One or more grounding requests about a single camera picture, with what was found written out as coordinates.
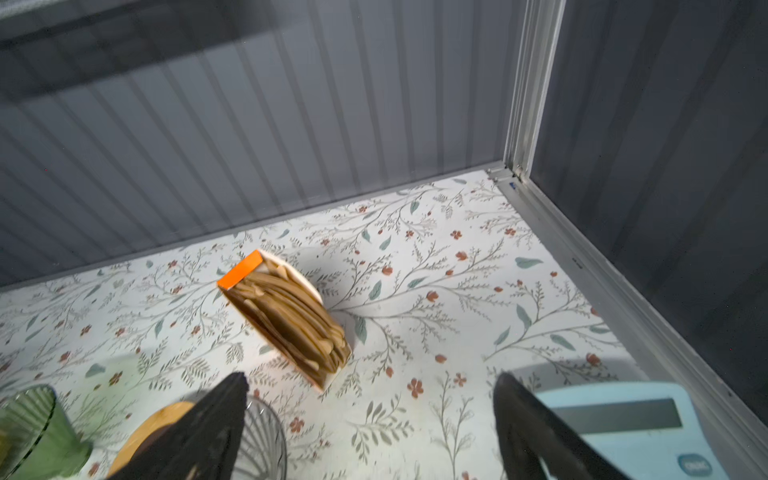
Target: green glass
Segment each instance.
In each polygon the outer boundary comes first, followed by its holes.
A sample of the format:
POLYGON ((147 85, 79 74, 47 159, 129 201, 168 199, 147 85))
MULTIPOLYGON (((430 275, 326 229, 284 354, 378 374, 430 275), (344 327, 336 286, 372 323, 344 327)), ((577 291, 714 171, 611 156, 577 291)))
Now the green glass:
POLYGON ((72 476, 91 456, 90 442, 80 441, 47 385, 17 393, 0 406, 0 432, 9 447, 0 465, 2 480, 72 476))

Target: floor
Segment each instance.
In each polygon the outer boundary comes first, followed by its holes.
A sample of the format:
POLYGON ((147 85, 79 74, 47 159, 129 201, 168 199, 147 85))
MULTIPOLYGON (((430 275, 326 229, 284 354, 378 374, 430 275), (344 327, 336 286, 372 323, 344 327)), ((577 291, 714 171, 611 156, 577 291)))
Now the floor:
POLYGON ((644 379, 482 171, 0 295, 0 397, 58 391, 106 476, 151 413, 244 371, 289 478, 501 478, 490 392, 644 379), (354 357, 322 395, 215 281, 254 249, 318 287, 354 357))

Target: gray corrugated wall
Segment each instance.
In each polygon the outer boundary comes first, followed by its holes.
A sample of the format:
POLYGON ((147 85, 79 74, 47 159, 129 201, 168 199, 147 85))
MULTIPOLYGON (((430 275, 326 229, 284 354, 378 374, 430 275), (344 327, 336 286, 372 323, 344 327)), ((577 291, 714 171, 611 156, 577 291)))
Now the gray corrugated wall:
POLYGON ((0 22, 0 284, 501 158, 521 2, 64 0, 0 22))
POLYGON ((569 2, 531 178, 768 420, 768 2, 569 2))

